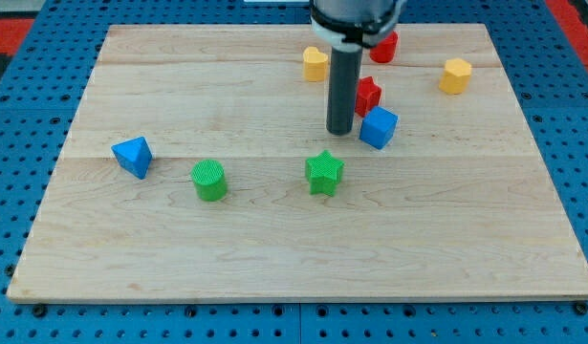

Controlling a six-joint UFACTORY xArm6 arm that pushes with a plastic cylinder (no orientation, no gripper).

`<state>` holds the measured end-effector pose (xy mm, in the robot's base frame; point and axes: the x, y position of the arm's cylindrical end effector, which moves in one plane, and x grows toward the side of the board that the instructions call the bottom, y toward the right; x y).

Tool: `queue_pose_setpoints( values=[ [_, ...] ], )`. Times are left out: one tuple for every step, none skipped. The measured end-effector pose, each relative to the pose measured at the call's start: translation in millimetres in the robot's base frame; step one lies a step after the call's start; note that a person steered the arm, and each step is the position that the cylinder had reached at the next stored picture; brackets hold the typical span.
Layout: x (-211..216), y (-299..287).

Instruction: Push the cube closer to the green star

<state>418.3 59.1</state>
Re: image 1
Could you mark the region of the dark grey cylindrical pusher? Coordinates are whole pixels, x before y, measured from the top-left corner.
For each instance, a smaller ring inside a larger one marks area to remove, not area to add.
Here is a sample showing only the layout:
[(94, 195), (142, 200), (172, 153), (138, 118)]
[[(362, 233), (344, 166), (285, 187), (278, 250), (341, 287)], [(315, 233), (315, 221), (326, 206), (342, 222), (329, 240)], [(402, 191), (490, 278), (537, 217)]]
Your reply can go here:
[(326, 129), (336, 136), (351, 132), (357, 101), (362, 49), (331, 52)]

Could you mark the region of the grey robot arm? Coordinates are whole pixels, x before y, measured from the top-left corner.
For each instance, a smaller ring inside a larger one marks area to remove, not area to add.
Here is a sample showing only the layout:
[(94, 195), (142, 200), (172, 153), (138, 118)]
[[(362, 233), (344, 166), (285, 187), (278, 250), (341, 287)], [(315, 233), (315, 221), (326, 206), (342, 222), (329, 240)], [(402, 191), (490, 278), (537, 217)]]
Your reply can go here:
[(326, 129), (351, 132), (362, 52), (396, 28), (406, 0), (311, 0), (312, 28), (331, 46)]

